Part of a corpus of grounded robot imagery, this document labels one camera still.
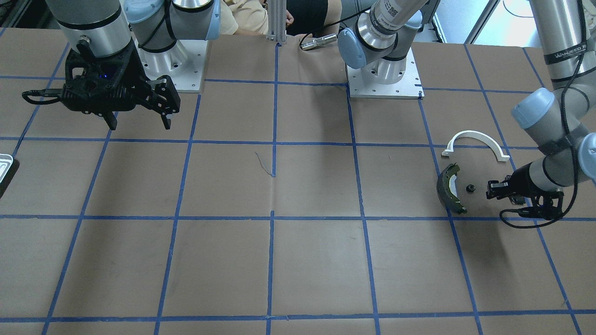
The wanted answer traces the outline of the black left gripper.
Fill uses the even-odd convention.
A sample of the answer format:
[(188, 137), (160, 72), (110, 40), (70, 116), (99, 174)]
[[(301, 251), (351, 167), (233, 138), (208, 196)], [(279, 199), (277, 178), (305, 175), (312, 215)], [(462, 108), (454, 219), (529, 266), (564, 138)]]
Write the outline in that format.
[(486, 199), (510, 199), (515, 204), (522, 204), (528, 199), (532, 207), (553, 207), (559, 200), (558, 186), (545, 181), (543, 168), (539, 164), (527, 164), (515, 170), (504, 181), (489, 180), (487, 182)]

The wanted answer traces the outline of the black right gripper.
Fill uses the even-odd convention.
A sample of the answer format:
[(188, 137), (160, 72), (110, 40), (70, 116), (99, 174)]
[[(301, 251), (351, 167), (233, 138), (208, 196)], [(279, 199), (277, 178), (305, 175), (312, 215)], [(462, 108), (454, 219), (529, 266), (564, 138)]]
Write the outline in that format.
[(117, 112), (138, 105), (160, 114), (166, 130), (171, 129), (173, 115), (180, 112), (181, 98), (172, 78), (150, 80), (134, 45), (92, 61), (71, 49), (65, 76), (62, 104), (75, 112), (101, 116), (111, 131), (117, 128)]

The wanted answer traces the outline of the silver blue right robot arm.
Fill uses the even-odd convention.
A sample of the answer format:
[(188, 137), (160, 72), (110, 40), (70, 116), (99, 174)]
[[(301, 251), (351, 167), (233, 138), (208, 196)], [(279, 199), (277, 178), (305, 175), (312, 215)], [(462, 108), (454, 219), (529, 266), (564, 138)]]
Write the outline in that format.
[[(223, 0), (49, 0), (52, 15), (72, 45), (60, 89), (22, 93), (45, 98), (73, 112), (95, 114), (111, 130), (115, 112), (143, 106), (159, 114), (169, 130), (181, 100), (176, 89), (191, 71), (202, 76), (204, 61), (183, 42), (206, 46), (234, 34), (241, 20)], [(301, 40), (308, 52), (337, 42), (358, 97), (416, 98), (413, 34), (421, 25), (419, 1), (378, 0), (355, 13), (355, 23), (338, 33)]]

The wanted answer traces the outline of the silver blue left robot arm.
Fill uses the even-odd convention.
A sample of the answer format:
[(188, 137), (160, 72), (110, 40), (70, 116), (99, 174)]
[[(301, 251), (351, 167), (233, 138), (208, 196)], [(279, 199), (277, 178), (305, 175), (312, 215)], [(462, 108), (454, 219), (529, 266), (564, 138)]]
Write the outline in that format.
[(595, 178), (595, 134), (582, 118), (595, 108), (595, 47), (581, 0), (532, 0), (543, 59), (553, 88), (540, 88), (511, 114), (543, 157), (501, 182), (486, 197), (554, 195)]

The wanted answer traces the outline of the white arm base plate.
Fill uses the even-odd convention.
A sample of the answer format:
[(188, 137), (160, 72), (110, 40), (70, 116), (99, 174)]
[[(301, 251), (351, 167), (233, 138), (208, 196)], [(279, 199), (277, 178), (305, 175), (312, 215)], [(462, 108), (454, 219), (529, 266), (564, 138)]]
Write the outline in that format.
[(138, 53), (149, 79), (168, 75), (179, 93), (200, 93), (208, 46), (206, 40), (179, 40), (172, 49), (162, 53), (142, 49), (138, 49)]
[(380, 59), (360, 69), (345, 67), (350, 97), (420, 99), (425, 97), (419, 70), (410, 48), (399, 61)]

